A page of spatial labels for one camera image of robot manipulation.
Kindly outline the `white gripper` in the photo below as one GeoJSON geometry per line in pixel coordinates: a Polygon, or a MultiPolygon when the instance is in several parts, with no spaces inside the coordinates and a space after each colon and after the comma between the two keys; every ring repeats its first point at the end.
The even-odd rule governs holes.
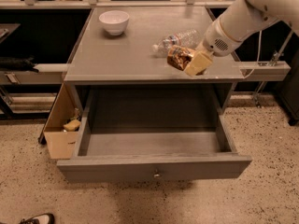
{"type": "Polygon", "coordinates": [[[207,28],[203,39],[196,47],[200,51],[194,54],[191,61],[186,65],[184,72],[191,77],[196,76],[212,64],[213,55],[216,57],[227,56],[240,45],[240,41],[235,41],[224,32],[220,20],[216,19],[207,28]]]}

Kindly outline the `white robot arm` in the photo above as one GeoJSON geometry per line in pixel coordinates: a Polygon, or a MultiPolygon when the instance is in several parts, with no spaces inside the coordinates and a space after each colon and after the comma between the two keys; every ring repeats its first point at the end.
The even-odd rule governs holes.
{"type": "Polygon", "coordinates": [[[299,0],[234,0],[206,29],[184,72],[189,76],[202,73],[214,56],[227,56],[249,36],[278,21],[299,35],[299,0]]]}

